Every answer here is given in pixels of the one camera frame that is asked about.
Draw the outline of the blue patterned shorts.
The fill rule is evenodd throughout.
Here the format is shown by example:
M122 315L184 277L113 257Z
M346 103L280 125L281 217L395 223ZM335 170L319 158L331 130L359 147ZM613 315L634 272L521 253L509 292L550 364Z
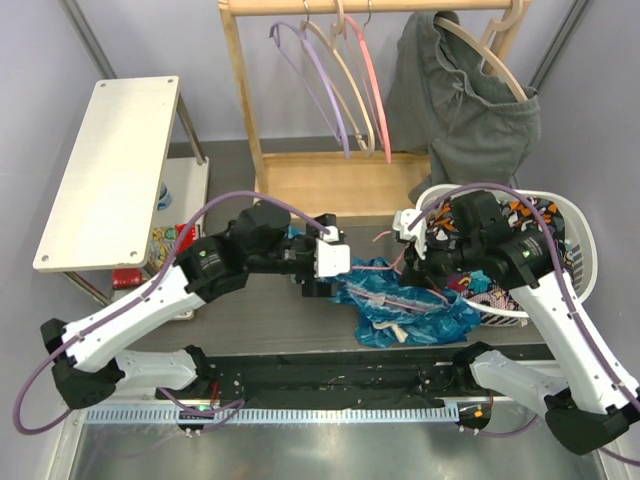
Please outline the blue patterned shorts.
M370 260L356 258L352 266L386 267L390 264L382 257ZM471 308L455 291L440 293L448 301L444 305L428 289L401 287L400 275L392 271L352 270L336 277L337 292L329 301L354 308L358 322L354 336L359 344L372 348L390 348L395 345L429 346L464 341L467 334L480 326L479 312ZM385 293L389 297L417 304L428 309L420 313L389 304L377 304L371 299L350 292L347 283L364 287L372 293Z

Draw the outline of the pink wire hanger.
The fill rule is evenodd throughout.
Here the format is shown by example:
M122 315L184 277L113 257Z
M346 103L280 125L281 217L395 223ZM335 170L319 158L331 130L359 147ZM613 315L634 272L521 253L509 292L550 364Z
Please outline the pink wire hanger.
M391 236L394 232L392 230L384 230L381 231L380 233L378 233L371 241L373 243L383 239L386 236ZM396 259L393 260L388 266L386 267L377 267L377 266L352 266L352 270L371 270L371 271L392 271L395 272L396 274L400 275L401 274L401 270L399 269L399 263L403 260L404 258L404 251L407 249L408 245L405 245L405 247L403 247L403 249L401 250L401 252L397 255ZM417 304L411 304L411 303L407 303L406 301L400 301L398 299L394 299L393 297L389 297L388 294L383 293L372 293L369 290L366 290L364 287L356 287L352 284L347 283L347 288L349 289L350 292L353 292L356 295L359 295L361 297L367 298L367 299L371 299L371 301L374 301L377 304L383 305L383 304L389 304L389 305L393 305L399 308L403 308L405 310L413 310L416 312L420 312L420 313L424 313L427 312L428 309L425 309L423 307L418 306ZM431 295L434 295L435 297L437 297L444 305L448 306L449 301L448 299L436 292L436 291L432 291L432 290L427 290L428 292L430 292Z

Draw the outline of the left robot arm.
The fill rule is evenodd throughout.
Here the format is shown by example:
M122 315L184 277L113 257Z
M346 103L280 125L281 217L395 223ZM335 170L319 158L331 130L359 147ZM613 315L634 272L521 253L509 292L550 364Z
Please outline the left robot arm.
M171 353L137 352L130 346L157 327L246 286L252 274L290 275L305 297L329 297L331 279L351 269L351 252L333 214L290 235L291 215L258 202L215 235L201 237L151 279L97 313L41 327L54 354L52 376L66 405L80 410L118 391L153 388L178 399L205 397L216 373L193 345Z

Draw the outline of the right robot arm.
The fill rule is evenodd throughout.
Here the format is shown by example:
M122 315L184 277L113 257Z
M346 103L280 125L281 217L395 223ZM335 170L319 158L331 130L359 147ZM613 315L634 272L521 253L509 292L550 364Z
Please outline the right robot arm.
M451 380L465 395L481 388L510 397L543 418L570 452L584 455L639 420L639 383L606 345L573 289L549 228L516 232L495 192L522 203L523 192L495 183L448 190L423 208L396 212L396 238L409 244L402 286L442 288L456 271L481 270L524 309L553 354L560 376L545 375L478 342L454 358Z

